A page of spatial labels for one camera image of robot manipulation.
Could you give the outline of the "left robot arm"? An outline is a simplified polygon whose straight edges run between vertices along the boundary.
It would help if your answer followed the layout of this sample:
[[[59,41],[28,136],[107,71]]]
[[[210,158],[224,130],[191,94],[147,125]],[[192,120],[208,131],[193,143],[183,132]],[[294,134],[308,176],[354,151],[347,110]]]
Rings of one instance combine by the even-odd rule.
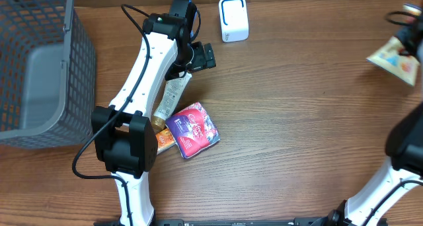
[[[200,13],[191,0],[173,0],[169,12],[152,13],[136,27],[142,42],[124,86],[108,107],[91,115],[96,157],[118,187],[121,216],[114,225],[150,225],[155,210],[149,177],[158,150],[151,123],[163,81],[215,67],[210,44],[197,42],[192,29]]]

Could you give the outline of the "white tube with gold cap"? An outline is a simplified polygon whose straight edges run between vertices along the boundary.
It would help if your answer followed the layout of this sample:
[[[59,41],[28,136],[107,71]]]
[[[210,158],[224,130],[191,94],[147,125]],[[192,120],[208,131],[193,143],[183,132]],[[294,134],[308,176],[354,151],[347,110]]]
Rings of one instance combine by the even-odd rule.
[[[155,133],[159,133],[164,130],[166,119],[172,116],[191,78],[192,75],[187,73],[182,78],[172,79],[166,82],[161,102],[151,118],[151,123]]]

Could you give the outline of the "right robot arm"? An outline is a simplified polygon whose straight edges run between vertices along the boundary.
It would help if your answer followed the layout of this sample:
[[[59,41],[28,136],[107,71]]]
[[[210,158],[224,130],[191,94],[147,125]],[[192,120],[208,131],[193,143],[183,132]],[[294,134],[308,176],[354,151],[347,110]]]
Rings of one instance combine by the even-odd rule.
[[[378,225],[407,192],[422,185],[422,104],[390,132],[381,168],[354,196],[314,225]]]

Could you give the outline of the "red purple pad pack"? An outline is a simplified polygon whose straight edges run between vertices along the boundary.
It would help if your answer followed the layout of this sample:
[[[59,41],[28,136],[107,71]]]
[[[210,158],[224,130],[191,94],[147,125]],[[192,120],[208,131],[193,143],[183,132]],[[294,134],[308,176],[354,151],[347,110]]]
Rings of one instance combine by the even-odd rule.
[[[200,102],[167,118],[165,125],[184,159],[194,157],[220,141],[216,125]]]

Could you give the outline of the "orange small box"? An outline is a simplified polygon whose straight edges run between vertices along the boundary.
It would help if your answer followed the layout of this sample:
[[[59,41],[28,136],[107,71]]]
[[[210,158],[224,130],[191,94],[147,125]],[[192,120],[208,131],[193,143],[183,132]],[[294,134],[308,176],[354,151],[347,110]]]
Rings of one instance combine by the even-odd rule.
[[[171,148],[172,146],[176,145],[176,141],[174,140],[174,137],[168,128],[157,133],[156,138],[158,142],[157,154],[160,154],[166,151],[167,149]]]

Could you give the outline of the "yellow snack bag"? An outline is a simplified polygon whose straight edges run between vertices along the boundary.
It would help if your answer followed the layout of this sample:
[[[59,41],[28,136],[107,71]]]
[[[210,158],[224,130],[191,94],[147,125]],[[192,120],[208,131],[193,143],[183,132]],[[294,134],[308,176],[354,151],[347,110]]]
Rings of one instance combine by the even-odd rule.
[[[422,22],[422,7],[406,3],[401,11],[389,12],[384,19],[391,24],[399,25],[402,29],[415,21]],[[385,45],[368,56],[367,60],[414,86],[422,57],[404,54],[404,47],[395,34]]]

